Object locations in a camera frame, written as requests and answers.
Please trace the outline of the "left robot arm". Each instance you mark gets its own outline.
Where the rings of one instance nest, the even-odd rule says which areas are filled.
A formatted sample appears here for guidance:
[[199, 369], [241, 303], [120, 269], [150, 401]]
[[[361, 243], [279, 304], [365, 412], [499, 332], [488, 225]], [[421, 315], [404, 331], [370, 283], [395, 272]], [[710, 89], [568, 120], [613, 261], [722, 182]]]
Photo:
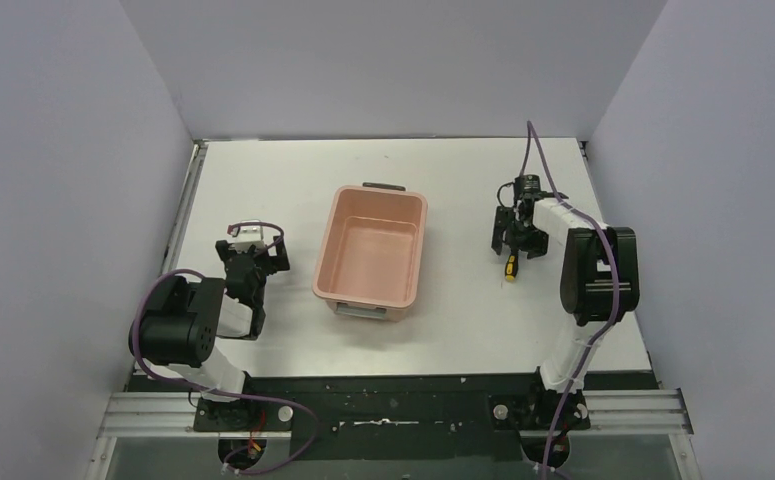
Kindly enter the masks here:
[[177, 373], [169, 380], [215, 403], [252, 401], [245, 392], [248, 375], [216, 346], [219, 338], [257, 339], [262, 333], [267, 279], [290, 269], [281, 235], [261, 240], [219, 240], [215, 250], [223, 277], [205, 277], [190, 269], [162, 276], [141, 301], [128, 334], [128, 345], [150, 377], [166, 378], [149, 368]]

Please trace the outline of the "yellow black screwdriver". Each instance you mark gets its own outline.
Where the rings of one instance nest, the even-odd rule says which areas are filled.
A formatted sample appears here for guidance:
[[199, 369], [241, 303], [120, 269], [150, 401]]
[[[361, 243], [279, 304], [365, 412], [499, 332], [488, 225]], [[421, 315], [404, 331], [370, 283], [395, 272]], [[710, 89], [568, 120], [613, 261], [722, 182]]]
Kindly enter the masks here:
[[505, 280], [508, 282], [513, 282], [517, 275], [519, 270], [519, 263], [518, 263], [518, 256], [515, 254], [511, 254], [508, 257], [508, 260], [505, 265]]

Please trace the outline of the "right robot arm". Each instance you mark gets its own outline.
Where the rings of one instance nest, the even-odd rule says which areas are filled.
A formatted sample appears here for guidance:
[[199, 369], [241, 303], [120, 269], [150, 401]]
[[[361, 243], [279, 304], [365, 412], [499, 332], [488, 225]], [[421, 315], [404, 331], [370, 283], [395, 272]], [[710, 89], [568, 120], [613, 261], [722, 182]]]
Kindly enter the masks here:
[[636, 235], [577, 213], [566, 196], [543, 190], [537, 175], [520, 175], [508, 186], [513, 200], [498, 204], [491, 240], [492, 250], [507, 256], [505, 279], [516, 279], [521, 257], [544, 256], [551, 242], [564, 249], [559, 294], [570, 318], [536, 372], [530, 420], [538, 427], [575, 426], [587, 418], [582, 390], [589, 362], [639, 303]]

